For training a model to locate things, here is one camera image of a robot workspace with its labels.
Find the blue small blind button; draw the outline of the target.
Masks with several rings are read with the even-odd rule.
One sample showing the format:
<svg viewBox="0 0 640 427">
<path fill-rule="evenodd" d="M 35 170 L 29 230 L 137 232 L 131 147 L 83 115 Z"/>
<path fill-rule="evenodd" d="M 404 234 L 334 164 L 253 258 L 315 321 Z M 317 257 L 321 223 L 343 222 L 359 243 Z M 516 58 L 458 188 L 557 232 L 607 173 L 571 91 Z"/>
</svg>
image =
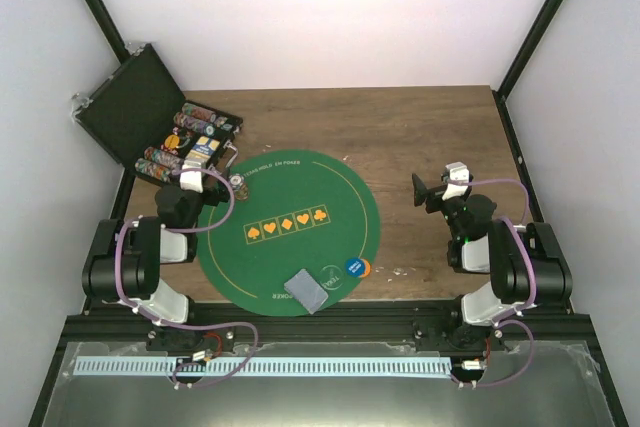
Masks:
<svg viewBox="0 0 640 427">
<path fill-rule="evenodd" d="M 361 258 L 350 258 L 345 262 L 345 270 L 351 277 L 360 278 L 366 273 L 366 264 Z"/>
</svg>

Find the blue playing card deck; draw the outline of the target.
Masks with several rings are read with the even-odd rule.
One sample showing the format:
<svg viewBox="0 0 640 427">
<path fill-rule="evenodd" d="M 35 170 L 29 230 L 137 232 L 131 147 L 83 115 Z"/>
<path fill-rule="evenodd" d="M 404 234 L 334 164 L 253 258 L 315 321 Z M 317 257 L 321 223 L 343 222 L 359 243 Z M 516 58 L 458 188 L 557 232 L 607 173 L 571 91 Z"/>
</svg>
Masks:
<svg viewBox="0 0 640 427">
<path fill-rule="evenodd" d="M 284 283 L 284 290 L 295 299 L 308 314 L 315 314 L 323 309 L 329 295 L 312 275 L 301 269 Z"/>
</svg>

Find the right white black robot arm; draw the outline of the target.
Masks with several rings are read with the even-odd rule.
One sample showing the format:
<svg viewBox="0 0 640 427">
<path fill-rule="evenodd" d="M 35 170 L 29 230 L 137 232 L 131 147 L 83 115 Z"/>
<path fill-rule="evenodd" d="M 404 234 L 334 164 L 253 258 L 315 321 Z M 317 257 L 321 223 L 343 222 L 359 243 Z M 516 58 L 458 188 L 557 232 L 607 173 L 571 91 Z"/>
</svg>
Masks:
<svg viewBox="0 0 640 427">
<path fill-rule="evenodd" d="M 461 314 L 445 323 L 444 336 L 451 347 L 471 347 L 480 337 L 480 327 L 569 301 L 573 279 L 551 225 L 529 222 L 527 213 L 515 224 L 496 214 L 497 203 L 491 198 L 472 192 L 491 184 L 522 187 L 521 182 L 475 181 L 462 162 L 446 165 L 436 187 L 426 186 L 417 174 L 411 180 L 414 205 L 428 214 L 440 213 L 449 228 L 448 265 L 457 272 L 489 276 L 485 285 L 461 297 Z"/>
</svg>

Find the orange big blind button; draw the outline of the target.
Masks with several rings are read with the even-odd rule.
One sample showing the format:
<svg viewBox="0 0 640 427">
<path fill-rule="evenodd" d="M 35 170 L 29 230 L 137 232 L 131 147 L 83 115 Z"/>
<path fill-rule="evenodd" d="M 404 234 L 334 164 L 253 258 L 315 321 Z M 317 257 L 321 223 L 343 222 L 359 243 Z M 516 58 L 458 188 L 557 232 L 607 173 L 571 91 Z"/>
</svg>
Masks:
<svg viewBox="0 0 640 427">
<path fill-rule="evenodd" d="M 361 258 L 362 264 L 364 265 L 364 270 L 360 275 L 360 278 L 366 278 L 371 273 L 371 264 L 368 260 Z"/>
</svg>

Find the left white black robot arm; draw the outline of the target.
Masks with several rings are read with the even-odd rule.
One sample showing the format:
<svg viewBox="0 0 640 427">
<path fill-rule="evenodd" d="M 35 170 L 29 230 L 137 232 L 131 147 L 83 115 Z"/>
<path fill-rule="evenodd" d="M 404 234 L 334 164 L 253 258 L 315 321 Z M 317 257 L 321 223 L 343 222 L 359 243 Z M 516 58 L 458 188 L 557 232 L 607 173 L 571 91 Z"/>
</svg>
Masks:
<svg viewBox="0 0 640 427">
<path fill-rule="evenodd" d="M 190 317 L 190 299 L 161 279 L 161 266 L 193 261 L 198 235 L 224 225 L 236 198 L 231 182 L 215 169 L 181 172 L 199 180 L 205 176 L 217 180 L 214 203 L 228 204 L 223 217 L 199 227 L 205 195 L 178 185 L 162 187 L 155 197 L 155 216 L 99 222 L 82 271 L 82 288 L 89 299 L 127 307 L 157 326 L 170 327 L 170 340 L 181 350 L 191 351 L 203 342 L 205 328 Z"/>
</svg>

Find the multicolour poker chip stack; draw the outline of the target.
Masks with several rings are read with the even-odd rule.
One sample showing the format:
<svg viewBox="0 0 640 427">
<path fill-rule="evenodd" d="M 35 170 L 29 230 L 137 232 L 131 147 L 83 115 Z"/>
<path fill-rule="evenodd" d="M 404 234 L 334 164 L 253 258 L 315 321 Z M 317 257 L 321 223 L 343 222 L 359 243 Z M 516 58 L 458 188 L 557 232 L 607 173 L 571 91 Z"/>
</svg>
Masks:
<svg viewBox="0 0 640 427">
<path fill-rule="evenodd" d="M 243 175 L 230 175 L 229 184 L 237 201 L 245 201 L 249 198 L 249 188 Z"/>
</svg>

